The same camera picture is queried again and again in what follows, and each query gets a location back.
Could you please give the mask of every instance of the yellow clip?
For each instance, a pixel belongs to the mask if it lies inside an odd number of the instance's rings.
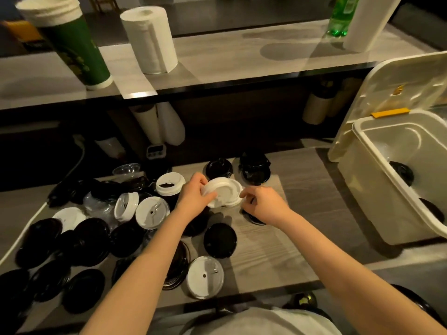
[[[371,113],[371,115],[374,118],[378,119],[379,117],[399,115],[399,114],[405,114],[405,113],[409,113],[409,112],[410,112],[410,110],[407,107],[405,107],[405,108],[399,108],[399,109],[385,110],[384,112]]]

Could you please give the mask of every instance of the bin lid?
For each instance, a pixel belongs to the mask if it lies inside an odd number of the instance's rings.
[[[373,112],[429,109],[447,87],[447,51],[378,64],[366,76],[338,130],[328,157],[338,162],[355,136],[352,124]]]

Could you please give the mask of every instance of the wooden countertop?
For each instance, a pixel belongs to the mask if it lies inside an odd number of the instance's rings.
[[[343,50],[343,39],[324,37],[327,24],[321,20],[175,38],[179,63],[169,74],[142,74],[130,44],[100,47],[115,83],[95,91],[86,91],[56,53],[2,58],[0,109],[101,97],[148,98],[187,92],[188,86],[219,88],[228,82],[295,78],[304,71],[373,67],[391,58],[435,51],[387,25],[371,51],[352,53]]]
[[[344,184],[337,165],[327,161],[325,152],[303,148],[271,153],[267,157],[271,161],[272,172],[267,185],[274,187],[287,199],[294,211],[303,215],[341,249],[368,268],[377,270],[447,259],[447,244],[440,243],[439,240],[405,248],[389,246],[378,238],[374,227]],[[238,159],[232,161],[236,170]],[[173,171],[189,178],[195,171],[202,171],[205,164],[174,167]],[[238,173],[235,178],[244,184]],[[56,210],[45,208],[36,220],[51,217]],[[286,292],[298,292],[309,289],[309,285],[317,282],[318,278],[313,270],[281,231],[270,226],[253,225],[244,219],[239,210],[240,207],[213,209],[215,215],[210,221],[210,224],[220,221],[230,224],[238,237],[235,253],[229,259],[220,260],[225,270],[225,283],[218,298],[196,301],[188,296],[183,283],[174,290],[161,293],[158,315],[183,313],[186,308],[207,309],[220,300],[231,304],[233,298],[242,296],[262,299],[265,294],[277,296]],[[7,225],[2,224],[0,227],[6,228]],[[182,241],[188,246],[191,260],[206,255],[203,235],[184,238]],[[103,296],[110,288],[110,277],[116,260],[110,255],[98,266],[106,276]],[[0,267],[0,274],[14,268],[14,256],[10,256]],[[71,275],[74,276],[83,269],[72,267]],[[48,302],[35,304],[21,330],[85,322],[92,312],[93,309],[80,315],[70,315],[60,306],[59,295]]]

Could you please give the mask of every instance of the upper counter ledge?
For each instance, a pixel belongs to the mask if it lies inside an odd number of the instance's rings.
[[[328,20],[292,23],[174,39],[177,67],[144,75],[130,44],[100,47],[115,83],[86,91],[56,53],[0,59],[0,109],[104,96],[146,97],[176,88],[223,81],[256,80],[305,70],[380,62],[435,49],[387,25],[372,50],[353,53],[343,39],[325,38]]]

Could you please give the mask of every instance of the green bottle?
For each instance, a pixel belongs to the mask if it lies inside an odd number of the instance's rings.
[[[334,11],[329,20],[327,33],[339,37],[346,36],[348,27],[354,16],[355,8],[359,0],[337,0]]]

